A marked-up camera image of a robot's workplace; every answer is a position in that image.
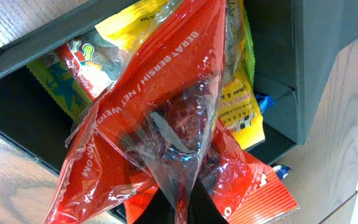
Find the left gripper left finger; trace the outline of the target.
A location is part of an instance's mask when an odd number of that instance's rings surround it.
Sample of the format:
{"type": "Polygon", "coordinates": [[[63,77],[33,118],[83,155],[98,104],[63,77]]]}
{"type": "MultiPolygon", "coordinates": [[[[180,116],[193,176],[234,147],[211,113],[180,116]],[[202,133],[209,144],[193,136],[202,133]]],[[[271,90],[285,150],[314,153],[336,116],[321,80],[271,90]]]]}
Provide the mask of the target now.
{"type": "Polygon", "coordinates": [[[134,224],[174,224],[175,212],[164,193],[158,189],[134,224]]]}

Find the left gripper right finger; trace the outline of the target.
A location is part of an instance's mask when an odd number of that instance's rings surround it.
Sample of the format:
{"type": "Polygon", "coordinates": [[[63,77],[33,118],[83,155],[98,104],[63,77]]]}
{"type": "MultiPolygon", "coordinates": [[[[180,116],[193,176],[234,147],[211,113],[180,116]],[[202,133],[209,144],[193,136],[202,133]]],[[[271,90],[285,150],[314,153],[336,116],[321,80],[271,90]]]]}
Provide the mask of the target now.
{"type": "Polygon", "coordinates": [[[220,214],[202,181],[197,179],[191,192],[188,208],[190,224],[228,224],[220,214]]]}

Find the red Hacks candy bag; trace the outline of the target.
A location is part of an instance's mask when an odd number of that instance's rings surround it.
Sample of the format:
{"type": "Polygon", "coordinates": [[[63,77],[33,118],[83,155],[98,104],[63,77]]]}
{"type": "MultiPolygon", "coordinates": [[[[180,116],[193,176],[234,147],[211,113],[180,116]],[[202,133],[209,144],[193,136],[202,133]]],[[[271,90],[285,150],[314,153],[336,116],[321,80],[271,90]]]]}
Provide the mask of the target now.
{"type": "Polygon", "coordinates": [[[226,2],[168,1],[116,83],[85,108],[45,223],[83,223],[123,205],[134,223],[158,189],[188,223],[202,181],[228,223],[270,223],[298,208],[285,173],[243,150],[219,119],[226,2]]]}

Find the Haribo worms candy bag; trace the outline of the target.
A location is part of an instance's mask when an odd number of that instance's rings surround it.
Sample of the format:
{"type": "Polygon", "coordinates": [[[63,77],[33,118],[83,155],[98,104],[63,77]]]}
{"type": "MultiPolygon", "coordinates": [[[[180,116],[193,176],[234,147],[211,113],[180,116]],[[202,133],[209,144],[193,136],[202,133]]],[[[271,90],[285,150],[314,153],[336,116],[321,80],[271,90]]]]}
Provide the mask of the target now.
{"type": "MultiPolygon", "coordinates": [[[[249,21],[241,0],[227,0],[226,68],[223,87],[243,68],[254,76],[255,57],[249,21]]],[[[166,0],[138,1],[27,64],[27,68],[72,119],[110,84],[116,83],[140,38],[151,33],[166,0]]]]}

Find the yellow Hacks candy bag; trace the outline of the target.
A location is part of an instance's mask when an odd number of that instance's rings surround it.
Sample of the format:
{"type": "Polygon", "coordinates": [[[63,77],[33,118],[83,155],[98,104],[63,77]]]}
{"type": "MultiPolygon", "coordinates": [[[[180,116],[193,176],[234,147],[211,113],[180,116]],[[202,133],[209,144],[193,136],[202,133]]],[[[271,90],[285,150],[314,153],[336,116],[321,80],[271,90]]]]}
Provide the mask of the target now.
{"type": "MultiPolygon", "coordinates": [[[[104,40],[129,51],[141,34],[151,31],[154,17],[168,0],[142,0],[96,25],[104,40]]],[[[254,44],[244,3],[227,0],[226,68],[219,119],[243,150],[265,141],[263,112],[270,103],[253,91],[255,75],[254,44]]]]}

